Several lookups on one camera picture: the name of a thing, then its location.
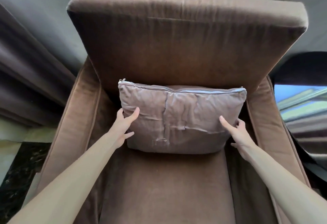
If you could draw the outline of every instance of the curtain fold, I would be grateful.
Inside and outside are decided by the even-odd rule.
[[[0,115],[55,127],[75,79],[0,5]]]

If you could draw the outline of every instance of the person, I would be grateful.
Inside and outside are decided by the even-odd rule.
[[[114,151],[134,133],[125,132],[137,119],[140,109],[124,118],[123,110],[108,131],[78,160],[55,178],[23,207],[9,224],[71,224],[78,214],[100,172]],[[232,135],[241,156],[255,168],[276,202],[293,224],[326,224],[327,201],[260,149],[248,134],[245,123],[231,126],[219,120]]]

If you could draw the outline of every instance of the brown armchair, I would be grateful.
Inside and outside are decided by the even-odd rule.
[[[240,118],[253,140],[309,185],[267,76],[303,34],[302,3],[273,0],[71,0],[89,58],[41,172],[38,192],[106,133],[120,108],[119,79],[248,91]],[[288,224],[266,186],[229,145],[207,155],[123,146],[75,223]]]

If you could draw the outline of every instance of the forearm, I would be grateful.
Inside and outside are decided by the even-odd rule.
[[[293,224],[327,223],[327,201],[257,146],[246,148],[249,162]]]
[[[116,139],[114,133],[101,137],[9,223],[73,223],[96,179],[116,150]]]

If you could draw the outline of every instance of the black marble tile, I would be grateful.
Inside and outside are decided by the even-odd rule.
[[[23,142],[0,186],[0,224],[22,207],[36,172],[40,172],[51,143]]]

